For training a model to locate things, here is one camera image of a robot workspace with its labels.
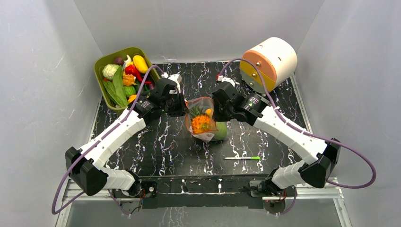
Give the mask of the red chili pepper toy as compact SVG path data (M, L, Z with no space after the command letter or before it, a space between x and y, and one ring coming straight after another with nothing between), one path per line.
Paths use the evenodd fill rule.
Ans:
M140 84L143 83L143 82L144 82L144 84L146 84L146 85L152 84L152 82L149 81L148 79L144 80L143 74L141 74L139 71L136 71L135 74L134 74L134 76L135 76L136 80L137 80Z

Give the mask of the green cabbage toy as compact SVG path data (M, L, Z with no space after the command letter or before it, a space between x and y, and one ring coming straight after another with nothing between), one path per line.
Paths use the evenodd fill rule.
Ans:
M224 140L227 136L227 123L226 122L216 122L216 129L212 141Z

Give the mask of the orange carrot toy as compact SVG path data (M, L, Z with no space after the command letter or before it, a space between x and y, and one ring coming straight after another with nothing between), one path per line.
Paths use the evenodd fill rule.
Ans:
M125 87L130 87L135 84L136 77L131 74L123 74L122 82Z

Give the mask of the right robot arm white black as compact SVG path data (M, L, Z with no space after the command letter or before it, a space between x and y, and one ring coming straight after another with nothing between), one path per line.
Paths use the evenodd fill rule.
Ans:
M323 188L336 166L340 148L331 142L312 138L284 123L268 100L256 93L243 96L229 82L222 82L212 91L213 119L228 122L235 119L267 132L296 152L301 161L274 169L256 186L249 186L252 196L280 195L286 188L307 183Z

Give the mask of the orange pineapple toy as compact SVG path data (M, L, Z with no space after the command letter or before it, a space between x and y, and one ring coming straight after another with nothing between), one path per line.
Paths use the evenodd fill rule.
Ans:
M190 110L191 128L195 134L204 133L211 130L210 117L205 114L203 107L194 106Z

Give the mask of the clear zip bag orange zipper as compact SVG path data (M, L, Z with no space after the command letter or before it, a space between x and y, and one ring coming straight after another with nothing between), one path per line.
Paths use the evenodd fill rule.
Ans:
M227 137L227 123L212 119L214 103L210 97L200 97L185 102L189 113L185 125L189 133L204 142L221 141Z

